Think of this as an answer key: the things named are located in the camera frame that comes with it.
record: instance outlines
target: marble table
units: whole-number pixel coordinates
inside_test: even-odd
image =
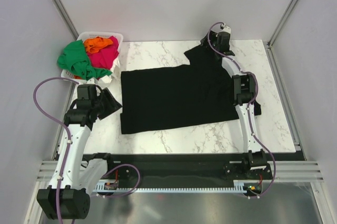
[[[119,60],[121,70],[136,70],[189,64],[184,52],[198,41],[123,43]],[[256,117],[261,142],[272,152],[295,152],[294,143],[277,92],[276,84],[261,40],[233,40],[231,50],[244,70],[256,74],[260,92],[257,101],[262,115]],[[122,103],[121,83],[114,79],[109,86]],[[243,152],[239,120],[121,134],[120,109],[94,124],[85,147],[85,154],[195,154]]]

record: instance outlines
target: white plastic basket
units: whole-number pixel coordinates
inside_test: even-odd
[[[88,31],[88,32],[80,33],[80,35],[78,36],[77,40],[85,41],[88,38],[95,38],[97,36],[104,37],[104,38],[109,38],[111,36],[114,36],[118,40],[118,49],[117,50],[118,50],[119,53],[121,52],[121,46],[122,46],[122,42],[123,42],[123,35],[119,34],[119,33]],[[112,77],[114,77],[114,72],[115,71],[119,72],[119,67],[120,67],[120,61],[119,61],[118,58],[116,58],[114,60],[112,68],[110,69],[112,71],[112,73],[113,73]],[[71,78],[71,79],[79,82],[80,84],[87,83],[87,81],[85,79],[74,79],[74,74],[72,74],[68,70],[62,70],[61,77]],[[107,80],[106,77],[104,77],[103,81],[100,81],[100,80],[97,80],[97,79],[94,79],[94,81],[95,81],[95,83],[97,83],[101,87],[106,87],[106,86],[108,86],[110,84],[110,82],[112,80],[111,76],[108,76],[108,78],[110,78],[110,81]]]

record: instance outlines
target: pink cloth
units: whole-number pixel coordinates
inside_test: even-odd
[[[113,42],[112,45],[108,45],[103,49],[100,49],[97,53],[89,53],[87,55],[91,61],[91,65],[96,68],[111,69],[114,60],[117,58],[118,52],[118,40],[111,36],[109,37]]]

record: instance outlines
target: green cloth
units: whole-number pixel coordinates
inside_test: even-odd
[[[68,44],[64,48],[63,54],[58,57],[57,64],[60,68],[86,80],[102,78],[112,73],[107,69],[95,68],[91,65],[81,40]]]

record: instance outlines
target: clothing pile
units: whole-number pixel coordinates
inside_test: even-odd
[[[58,57],[60,68],[68,70],[75,78],[89,80],[111,75],[114,60],[118,56],[118,40],[109,38],[89,38],[68,44]]]

